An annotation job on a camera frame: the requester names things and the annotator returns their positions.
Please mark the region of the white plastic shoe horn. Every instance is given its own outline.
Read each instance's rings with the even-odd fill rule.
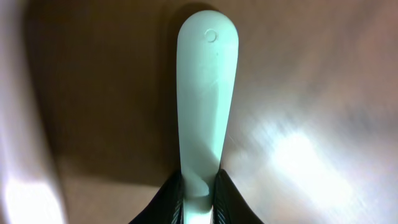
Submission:
[[[210,223],[238,61],[238,33],[222,13],[201,11],[177,42],[177,104],[184,223]]]

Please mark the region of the wooden floor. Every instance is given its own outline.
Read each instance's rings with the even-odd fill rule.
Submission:
[[[179,166],[179,27],[239,33],[223,151],[271,224],[398,223],[398,3],[33,1],[32,81],[70,223],[127,223]]]

